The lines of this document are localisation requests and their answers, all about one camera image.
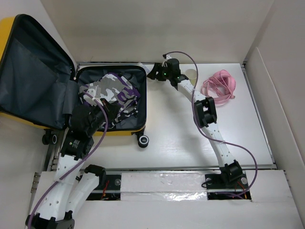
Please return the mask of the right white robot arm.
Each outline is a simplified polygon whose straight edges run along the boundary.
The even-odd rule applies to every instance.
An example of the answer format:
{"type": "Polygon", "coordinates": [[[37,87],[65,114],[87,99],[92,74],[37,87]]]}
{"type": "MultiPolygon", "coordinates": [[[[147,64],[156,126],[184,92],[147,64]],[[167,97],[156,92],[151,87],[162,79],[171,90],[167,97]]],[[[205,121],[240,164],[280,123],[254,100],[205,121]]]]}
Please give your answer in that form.
{"type": "Polygon", "coordinates": [[[206,97],[195,89],[189,78],[182,74],[180,63],[172,58],[163,63],[155,63],[147,75],[157,81],[169,81],[171,86],[182,93],[192,105],[195,124],[208,138],[216,155],[221,171],[221,189],[233,188],[243,176],[243,170],[224,143],[217,125],[217,113],[212,97],[206,97]]]}

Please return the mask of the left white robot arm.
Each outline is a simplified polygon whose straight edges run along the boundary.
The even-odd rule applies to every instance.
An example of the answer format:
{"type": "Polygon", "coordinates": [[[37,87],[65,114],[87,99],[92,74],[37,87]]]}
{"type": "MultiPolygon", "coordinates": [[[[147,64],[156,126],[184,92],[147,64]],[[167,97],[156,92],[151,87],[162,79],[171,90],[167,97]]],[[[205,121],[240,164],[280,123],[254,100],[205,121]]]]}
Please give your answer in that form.
{"type": "Polygon", "coordinates": [[[120,110],[120,105],[106,100],[94,100],[95,106],[79,105],[70,117],[70,128],[61,147],[53,184],[45,191],[25,225],[29,229],[72,229],[75,216],[94,189],[106,185],[103,167],[89,165],[79,183],[74,184],[84,164],[99,146],[93,135],[108,128],[120,110]]]}

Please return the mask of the white spray bottle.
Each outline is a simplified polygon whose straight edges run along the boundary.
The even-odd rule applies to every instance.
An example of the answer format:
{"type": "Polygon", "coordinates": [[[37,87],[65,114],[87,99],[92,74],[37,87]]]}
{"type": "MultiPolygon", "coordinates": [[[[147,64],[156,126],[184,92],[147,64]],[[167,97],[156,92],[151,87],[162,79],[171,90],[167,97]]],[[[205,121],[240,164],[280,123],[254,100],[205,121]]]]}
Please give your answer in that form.
{"type": "Polygon", "coordinates": [[[138,62],[137,65],[140,66],[140,67],[142,67],[142,68],[145,70],[146,76],[147,76],[147,74],[152,70],[152,69],[149,69],[146,65],[144,65],[144,64],[141,63],[141,62],[138,62]]]}

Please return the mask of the yellow hard-shell suitcase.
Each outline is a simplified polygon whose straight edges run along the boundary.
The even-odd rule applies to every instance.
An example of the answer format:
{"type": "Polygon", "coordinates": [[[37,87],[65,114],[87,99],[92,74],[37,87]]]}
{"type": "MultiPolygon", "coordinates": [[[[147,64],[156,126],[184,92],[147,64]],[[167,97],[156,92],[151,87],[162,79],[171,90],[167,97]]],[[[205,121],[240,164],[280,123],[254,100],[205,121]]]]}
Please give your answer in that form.
{"type": "Polygon", "coordinates": [[[140,93],[138,114],[108,127],[107,134],[144,134],[147,118],[145,70],[137,65],[87,66],[77,70],[66,51],[32,16],[19,14],[0,21],[0,111],[11,118],[45,130],[42,142],[55,144],[55,130],[70,127],[73,109],[81,104],[80,87],[107,73],[123,75],[140,93]]]}

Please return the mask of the yellow-green mug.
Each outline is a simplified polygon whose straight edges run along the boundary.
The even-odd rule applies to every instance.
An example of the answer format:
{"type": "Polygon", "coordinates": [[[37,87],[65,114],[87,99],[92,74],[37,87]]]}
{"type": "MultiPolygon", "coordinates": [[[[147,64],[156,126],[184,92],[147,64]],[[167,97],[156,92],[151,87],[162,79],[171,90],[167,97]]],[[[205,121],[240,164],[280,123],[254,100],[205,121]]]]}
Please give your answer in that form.
{"type": "Polygon", "coordinates": [[[195,85],[197,79],[197,71],[194,69],[187,69],[184,73],[188,77],[192,85],[195,85]]]}

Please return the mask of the purple camouflage cloth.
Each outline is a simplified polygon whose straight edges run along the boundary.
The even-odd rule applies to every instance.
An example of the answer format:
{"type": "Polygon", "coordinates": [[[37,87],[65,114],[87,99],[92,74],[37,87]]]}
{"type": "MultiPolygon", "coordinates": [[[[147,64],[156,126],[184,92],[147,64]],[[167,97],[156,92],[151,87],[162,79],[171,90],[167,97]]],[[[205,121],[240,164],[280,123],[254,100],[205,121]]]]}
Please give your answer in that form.
{"type": "Polygon", "coordinates": [[[83,102],[83,91],[89,87],[98,86],[101,94],[109,103],[118,102],[120,109],[115,120],[109,124],[116,127],[121,121],[138,114],[137,104],[140,93],[123,75],[107,73],[101,79],[80,87],[79,95],[83,102]]]}

